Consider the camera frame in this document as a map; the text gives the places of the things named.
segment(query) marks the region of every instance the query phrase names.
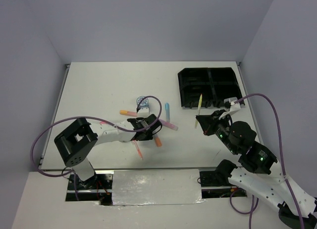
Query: blue marker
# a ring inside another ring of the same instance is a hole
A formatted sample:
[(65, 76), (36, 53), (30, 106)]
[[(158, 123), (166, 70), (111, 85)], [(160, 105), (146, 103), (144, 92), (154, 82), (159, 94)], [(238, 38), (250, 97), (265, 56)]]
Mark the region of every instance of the blue marker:
[(170, 118), (169, 118), (169, 104), (168, 103), (165, 104), (165, 112), (166, 112), (166, 121), (170, 122)]

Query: gray wall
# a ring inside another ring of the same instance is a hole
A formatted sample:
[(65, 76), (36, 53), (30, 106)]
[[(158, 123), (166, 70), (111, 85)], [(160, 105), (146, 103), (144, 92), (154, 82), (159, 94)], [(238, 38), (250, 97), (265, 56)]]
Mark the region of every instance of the gray wall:
[(64, 62), (242, 60), (273, 0), (28, 0)]
[(52, 119), (64, 67), (24, 0), (0, 0), (0, 23), (0, 227), (8, 229), (31, 170), (31, 143)]
[[(317, 196), (317, 0), (274, 0), (242, 62), (249, 93), (267, 94), (279, 113), (286, 167)], [(278, 152), (267, 102), (252, 102), (264, 142)]]

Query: robotic arm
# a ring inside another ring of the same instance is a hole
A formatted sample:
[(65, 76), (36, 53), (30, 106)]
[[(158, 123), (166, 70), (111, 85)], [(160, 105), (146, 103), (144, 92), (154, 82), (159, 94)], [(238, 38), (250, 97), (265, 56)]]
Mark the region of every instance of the robotic arm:
[[(162, 127), (160, 121), (144, 131), (133, 132), (142, 129), (156, 120), (154, 114), (147, 118), (129, 118), (114, 126), (100, 123), (89, 123), (85, 118), (78, 118), (55, 139), (54, 143), (65, 163), (72, 168), (86, 187), (95, 184), (97, 175), (94, 168), (86, 158), (91, 149), (99, 144), (112, 141), (146, 141), (153, 139), (153, 132)], [(116, 127), (122, 127), (128, 131), (122, 131)]]
[(230, 111), (215, 111), (212, 115), (198, 115), (204, 135), (216, 135), (234, 155), (241, 155), (238, 162), (249, 172), (246, 174), (234, 163), (223, 160), (216, 169), (222, 180), (245, 189), (279, 213), (279, 218), (289, 227), (300, 228), (298, 211), (287, 186), (290, 183), (300, 207), (306, 229), (313, 229), (317, 219), (314, 197), (308, 195), (289, 175), (283, 176), (281, 164), (264, 145), (255, 141), (256, 132), (246, 122), (232, 122)]

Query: white table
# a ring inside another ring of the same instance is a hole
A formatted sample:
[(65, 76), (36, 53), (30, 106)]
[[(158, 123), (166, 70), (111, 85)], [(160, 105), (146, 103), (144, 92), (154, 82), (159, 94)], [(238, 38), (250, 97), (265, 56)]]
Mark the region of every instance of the white table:
[[(67, 180), (29, 173), (13, 229), (246, 229), (248, 216), (237, 214), (228, 198), (189, 205), (99, 206), (96, 202), (65, 202)], [(234, 198), (240, 210), (250, 198)], [(264, 203), (252, 219), (255, 229), (288, 229)]]
[[(194, 128), (197, 109), (182, 109), (177, 73), (186, 67), (231, 67), (245, 96), (235, 62), (73, 62), (54, 120), (88, 115), (119, 122), (127, 119), (119, 114), (120, 110), (135, 111), (137, 97), (154, 95), (163, 105), (169, 103), (171, 123), (179, 127), (178, 131), (163, 127), (158, 134), (163, 144), (160, 148), (154, 141), (139, 142), (143, 161), (131, 143), (112, 142), (96, 146), (88, 155), (95, 169), (216, 167), (223, 159), (237, 163), (239, 157), (232, 155), (215, 136), (206, 137), (199, 126)], [(158, 103), (149, 100), (151, 112), (157, 114)], [(232, 118), (246, 121), (256, 130), (248, 101), (245, 103)], [(214, 110), (203, 108), (201, 114), (209, 115)], [(161, 118), (165, 119), (164, 110)], [(42, 169), (64, 168), (53, 140), (70, 123), (53, 128)]]

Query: wall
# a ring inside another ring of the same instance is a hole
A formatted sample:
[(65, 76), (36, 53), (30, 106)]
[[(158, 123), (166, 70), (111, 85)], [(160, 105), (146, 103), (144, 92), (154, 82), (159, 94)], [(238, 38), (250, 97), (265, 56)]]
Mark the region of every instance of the wall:
[(273, 0), (28, 0), (64, 63), (242, 60)]
[[(292, 177), (317, 197), (317, 0), (274, 0), (246, 56), (249, 93), (268, 95), (279, 113), (284, 158)], [(278, 153), (276, 123), (267, 102), (253, 97), (264, 142)]]
[(0, 0), (0, 23), (0, 222), (8, 229), (31, 170), (30, 146), (52, 119), (64, 66), (24, 0)]

